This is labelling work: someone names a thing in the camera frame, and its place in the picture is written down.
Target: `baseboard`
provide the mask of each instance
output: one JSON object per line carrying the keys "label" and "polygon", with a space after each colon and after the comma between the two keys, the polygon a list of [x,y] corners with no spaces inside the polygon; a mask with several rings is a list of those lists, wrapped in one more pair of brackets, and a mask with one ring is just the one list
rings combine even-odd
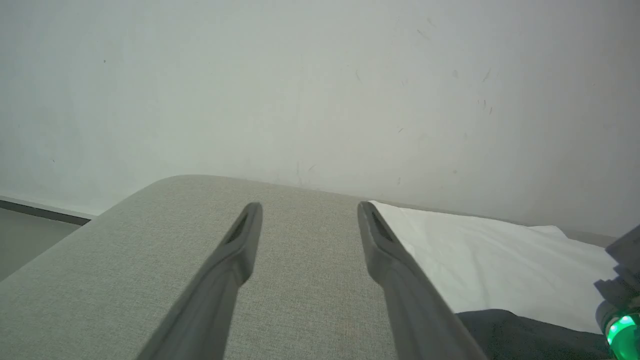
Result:
{"label": "baseboard", "polygon": [[56,208],[54,206],[38,204],[2,195],[0,195],[0,208],[80,226],[85,225],[95,218],[95,216],[91,214],[79,213],[77,211]]}

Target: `green led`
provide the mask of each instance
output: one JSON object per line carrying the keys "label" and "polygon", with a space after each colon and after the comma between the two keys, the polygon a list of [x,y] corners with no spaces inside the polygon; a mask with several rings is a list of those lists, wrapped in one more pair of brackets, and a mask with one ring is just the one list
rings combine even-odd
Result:
{"label": "green led", "polygon": [[623,316],[609,327],[607,341],[619,360],[637,360],[635,331],[637,324],[631,316]]}

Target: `floor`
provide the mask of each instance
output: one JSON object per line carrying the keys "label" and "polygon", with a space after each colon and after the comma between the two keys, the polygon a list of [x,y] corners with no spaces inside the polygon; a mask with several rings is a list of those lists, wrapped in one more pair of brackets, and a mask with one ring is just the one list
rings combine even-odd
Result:
{"label": "floor", "polygon": [[78,227],[80,226],[0,209],[0,281]]}

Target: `gray fabric couch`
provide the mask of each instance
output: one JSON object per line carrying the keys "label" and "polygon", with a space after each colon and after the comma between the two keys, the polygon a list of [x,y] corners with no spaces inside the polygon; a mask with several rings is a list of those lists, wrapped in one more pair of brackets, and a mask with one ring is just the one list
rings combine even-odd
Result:
{"label": "gray fabric couch", "polygon": [[[216,176],[131,195],[0,282],[0,358],[134,359],[244,205],[264,208],[227,359],[393,359],[356,197]],[[611,239],[574,234],[605,245]]]}

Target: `white cloth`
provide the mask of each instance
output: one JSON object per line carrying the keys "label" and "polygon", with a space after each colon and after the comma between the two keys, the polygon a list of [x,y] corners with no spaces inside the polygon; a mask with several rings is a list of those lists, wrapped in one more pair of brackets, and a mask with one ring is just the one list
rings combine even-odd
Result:
{"label": "white cloth", "polygon": [[577,331],[599,333],[593,286],[616,276],[603,248],[555,226],[397,208],[372,201],[456,313],[505,309]]}

